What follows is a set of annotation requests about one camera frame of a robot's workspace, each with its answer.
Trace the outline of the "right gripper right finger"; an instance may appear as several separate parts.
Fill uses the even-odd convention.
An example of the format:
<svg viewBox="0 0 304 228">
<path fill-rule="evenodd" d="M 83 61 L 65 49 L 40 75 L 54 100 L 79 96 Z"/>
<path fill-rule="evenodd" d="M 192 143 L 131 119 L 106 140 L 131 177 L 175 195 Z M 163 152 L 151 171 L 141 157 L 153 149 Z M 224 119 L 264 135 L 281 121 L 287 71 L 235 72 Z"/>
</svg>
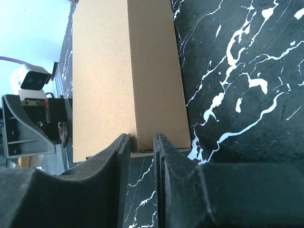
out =
<svg viewBox="0 0 304 228">
<path fill-rule="evenodd" d="M 280 163 L 198 165 L 153 138 L 158 227 L 301 228 L 304 174 Z"/>
</svg>

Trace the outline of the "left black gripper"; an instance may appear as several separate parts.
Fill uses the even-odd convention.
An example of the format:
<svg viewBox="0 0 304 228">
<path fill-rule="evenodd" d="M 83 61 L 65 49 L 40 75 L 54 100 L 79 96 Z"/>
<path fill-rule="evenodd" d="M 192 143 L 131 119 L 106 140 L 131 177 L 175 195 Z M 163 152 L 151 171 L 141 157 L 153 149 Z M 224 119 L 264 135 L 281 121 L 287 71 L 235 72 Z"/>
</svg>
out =
<svg viewBox="0 0 304 228">
<path fill-rule="evenodd" d="M 56 144 L 68 144 L 73 99 L 51 97 L 21 101 L 18 95 L 3 95 L 1 100 L 5 157 L 56 153 Z"/>
</svg>

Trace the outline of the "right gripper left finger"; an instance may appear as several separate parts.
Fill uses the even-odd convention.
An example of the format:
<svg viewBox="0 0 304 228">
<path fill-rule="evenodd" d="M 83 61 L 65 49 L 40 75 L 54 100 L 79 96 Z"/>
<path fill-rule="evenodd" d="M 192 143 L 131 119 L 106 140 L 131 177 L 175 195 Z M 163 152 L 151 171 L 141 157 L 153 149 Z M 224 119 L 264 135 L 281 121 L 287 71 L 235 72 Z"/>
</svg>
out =
<svg viewBox="0 0 304 228">
<path fill-rule="evenodd" d="M 34 168 L 0 170 L 3 228 L 120 228 L 131 136 L 60 175 Z"/>
</svg>

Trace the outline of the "cardboard box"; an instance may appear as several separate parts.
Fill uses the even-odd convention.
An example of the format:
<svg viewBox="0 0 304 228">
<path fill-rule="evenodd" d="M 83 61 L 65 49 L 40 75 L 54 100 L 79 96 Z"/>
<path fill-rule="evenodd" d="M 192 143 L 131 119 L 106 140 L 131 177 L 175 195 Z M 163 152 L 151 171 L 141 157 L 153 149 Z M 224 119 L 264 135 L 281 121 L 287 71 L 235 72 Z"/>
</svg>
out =
<svg viewBox="0 0 304 228">
<path fill-rule="evenodd" d="M 72 51 L 74 161 L 123 133 L 135 156 L 153 150 L 157 133 L 180 151 L 190 148 L 170 1 L 79 1 Z"/>
</svg>

